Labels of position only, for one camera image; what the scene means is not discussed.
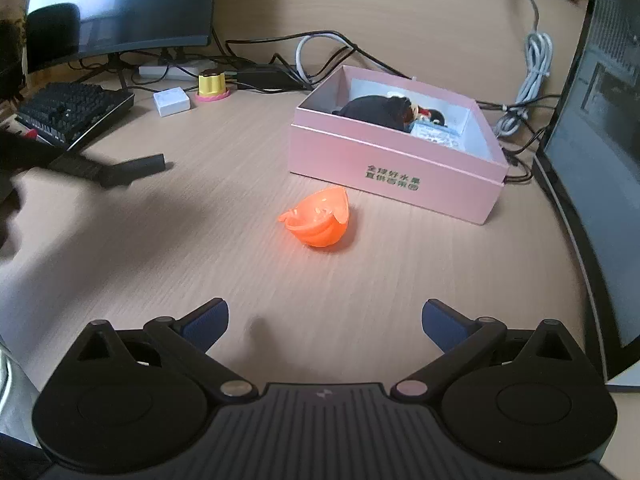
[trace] orange plastic object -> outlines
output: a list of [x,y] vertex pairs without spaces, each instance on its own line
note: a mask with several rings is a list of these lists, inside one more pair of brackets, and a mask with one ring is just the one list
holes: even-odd
[[343,187],[329,187],[313,193],[278,217],[279,222],[303,244],[327,247],[347,230],[349,199]]

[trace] pink box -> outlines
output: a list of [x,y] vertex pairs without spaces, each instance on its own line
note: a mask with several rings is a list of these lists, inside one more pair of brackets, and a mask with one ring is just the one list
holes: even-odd
[[[401,93],[443,112],[460,132],[453,149],[398,130],[333,115],[365,95]],[[473,99],[363,68],[343,66],[296,108],[289,171],[483,224],[508,164]]]

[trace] pink base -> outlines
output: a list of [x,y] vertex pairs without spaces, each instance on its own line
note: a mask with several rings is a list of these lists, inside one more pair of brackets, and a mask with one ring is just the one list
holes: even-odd
[[199,93],[196,94],[196,99],[202,102],[211,102],[211,101],[220,101],[220,99],[224,99],[225,97],[229,97],[231,95],[231,90],[227,90],[225,93],[220,95],[213,95],[211,97],[204,97]]

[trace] black plush toy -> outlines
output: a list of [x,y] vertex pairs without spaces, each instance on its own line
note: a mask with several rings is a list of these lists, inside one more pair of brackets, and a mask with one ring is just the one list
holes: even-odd
[[349,101],[334,114],[401,132],[404,132],[405,127],[414,120],[411,100],[407,97],[380,95],[358,97]]

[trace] ribbed black surface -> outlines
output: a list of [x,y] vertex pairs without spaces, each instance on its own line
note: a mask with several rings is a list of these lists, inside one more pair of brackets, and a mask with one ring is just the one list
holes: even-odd
[[272,384],[251,404],[227,406],[191,449],[122,476],[52,468],[45,480],[549,480],[611,479],[595,464],[523,474],[489,466],[453,444],[423,406],[390,400],[378,384]]

